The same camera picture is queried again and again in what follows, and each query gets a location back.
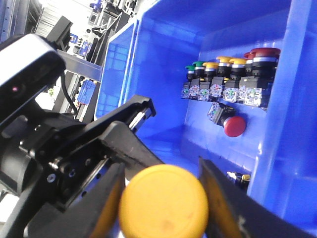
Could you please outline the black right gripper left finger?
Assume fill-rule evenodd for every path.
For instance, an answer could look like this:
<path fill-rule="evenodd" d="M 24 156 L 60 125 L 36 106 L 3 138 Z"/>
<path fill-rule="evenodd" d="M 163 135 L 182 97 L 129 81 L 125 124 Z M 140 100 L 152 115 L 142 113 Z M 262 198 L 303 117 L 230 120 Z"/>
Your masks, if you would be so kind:
<path fill-rule="evenodd" d="M 124 165 L 112 164 L 84 197 L 61 213 L 44 205 L 26 228 L 26 238 L 116 238 Z"/>

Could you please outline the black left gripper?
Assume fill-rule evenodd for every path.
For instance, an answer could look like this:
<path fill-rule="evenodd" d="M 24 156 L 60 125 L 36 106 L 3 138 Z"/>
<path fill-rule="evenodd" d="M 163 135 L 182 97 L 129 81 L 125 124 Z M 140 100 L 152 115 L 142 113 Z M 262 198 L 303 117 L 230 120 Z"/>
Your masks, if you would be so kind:
<path fill-rule="evenodd" d="M 136 135 L 155 115 L 152 100 L 140 95 L 88 124 L 30 100 L 0 124 L 0 180 L 18 197 L 14 210 L 38 211 L 46 203 L 68 209 L 101 170 L 116 163 L 100 140 L 109 125 L 121 121 Z"/>

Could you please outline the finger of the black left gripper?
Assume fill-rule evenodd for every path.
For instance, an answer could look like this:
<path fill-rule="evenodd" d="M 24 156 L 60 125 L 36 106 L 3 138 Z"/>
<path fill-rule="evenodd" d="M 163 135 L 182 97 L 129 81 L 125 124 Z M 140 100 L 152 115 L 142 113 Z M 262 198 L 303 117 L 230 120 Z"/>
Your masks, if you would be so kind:
<path fill-rule="evenodd" d="M 148 167 L 164 163 L 121 121 L 112 122 L 100 135 L 100 140 L 109 150 L 111 159 L 124 164 L 128 180 Z"/>

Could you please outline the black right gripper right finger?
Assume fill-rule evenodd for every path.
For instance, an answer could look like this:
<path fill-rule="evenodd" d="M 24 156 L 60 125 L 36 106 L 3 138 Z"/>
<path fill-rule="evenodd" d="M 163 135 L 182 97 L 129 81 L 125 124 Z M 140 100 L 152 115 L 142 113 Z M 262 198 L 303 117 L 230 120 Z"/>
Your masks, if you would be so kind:
<path fill-rule="evenodd" d="M 258 204 L 203 157 L 199 157 L 199 181 L 209 205 L 208 238 L 312 237 Z"/>

